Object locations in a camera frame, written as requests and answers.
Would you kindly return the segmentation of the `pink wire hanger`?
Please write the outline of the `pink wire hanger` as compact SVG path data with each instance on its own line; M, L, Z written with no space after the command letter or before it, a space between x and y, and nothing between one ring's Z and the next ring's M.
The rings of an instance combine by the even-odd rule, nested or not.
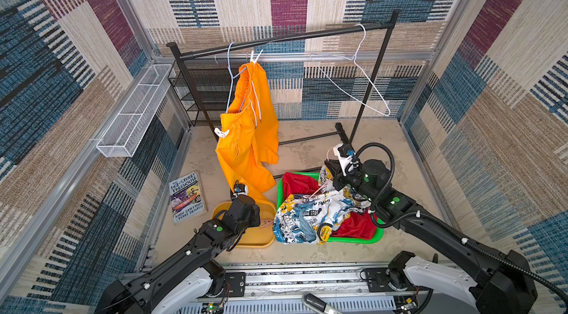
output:
M337 157L339 155L338 148L340 144L337 144L333 148L329 148L326 154L326 160L324 165L321 167L319 176L318 176L318 189L310 195L311 198L318 196L320 194L326 194L329 192L336 191L334 186L334 164L332 164L332 160L329 158L329 153L333 151L334 155Z

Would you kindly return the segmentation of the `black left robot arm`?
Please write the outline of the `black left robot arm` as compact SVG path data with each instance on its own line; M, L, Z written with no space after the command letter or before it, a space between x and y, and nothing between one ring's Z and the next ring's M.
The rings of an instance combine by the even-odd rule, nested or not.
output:
M236 247L249 228L260 226L253 198L240 195L180 250L153 270L127 282L117 280L104 291L96 313L173 313L186 302L217 296L226 271L214 259Z

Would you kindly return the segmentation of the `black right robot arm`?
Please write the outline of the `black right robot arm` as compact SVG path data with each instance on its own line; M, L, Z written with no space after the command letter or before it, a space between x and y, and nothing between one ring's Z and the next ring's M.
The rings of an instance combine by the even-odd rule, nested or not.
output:
M426 287L459 299L480 313L528 313L538 298L540 277L514 250L503 253L452 228L417 201L392 188L393 170L379 160L364 164L325 162L337 190L345 186L370 201L371 221L396 228L430 245L455 268L438 266L402 251L390 262L386 277L394 290Z

